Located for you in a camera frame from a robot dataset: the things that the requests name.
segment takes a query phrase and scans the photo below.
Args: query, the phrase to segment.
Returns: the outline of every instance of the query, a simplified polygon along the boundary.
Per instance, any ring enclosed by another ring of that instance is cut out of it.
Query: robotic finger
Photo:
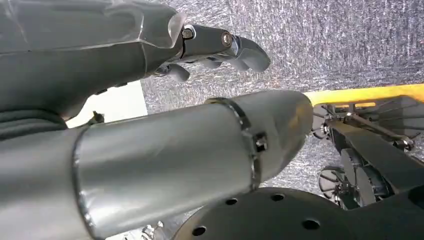
[[[201,63],[216,69],[223,62],[239,71],[265,71],[271,64],[267,53],[254,41],[233,35],[221,28],[186,25],[181,32],[183,47],[180,55],[166,62],[155,73],[170,75],[178,81],[188,80],[190,74],[175,63]]]

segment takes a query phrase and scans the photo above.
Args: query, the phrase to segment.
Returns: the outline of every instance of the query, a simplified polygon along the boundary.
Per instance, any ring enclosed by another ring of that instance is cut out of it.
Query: yellow bar
[[[352,102],[366,102],[378,99],[409,96],[424,103],[424,84],[410,84],[400,86],[382,86],[346,90],[312,91],[304,93],[313,106],[318,104],[341,104]]]

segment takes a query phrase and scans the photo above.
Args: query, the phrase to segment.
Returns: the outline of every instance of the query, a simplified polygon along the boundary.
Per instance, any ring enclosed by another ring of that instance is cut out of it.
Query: transparent plastic film
[[[0,0],[0,53],[132,42],[170,49],[185,19],[145,0]]]

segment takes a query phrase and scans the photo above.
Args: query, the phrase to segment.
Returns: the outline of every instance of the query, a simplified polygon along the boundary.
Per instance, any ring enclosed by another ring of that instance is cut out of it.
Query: grey fabric
[[[189,23],[256,41],[272,65],[255,73],[229,64],[217,69],[191,64],[187,82],[148,78],[142,86],[150,114],[266,89],[306,92],[424,82],[424,0],[162,2],[187,13]],[[264,185],[320,194],[318,172],[329,164],[339,164],[333,146],[309,137],[295,160]]]

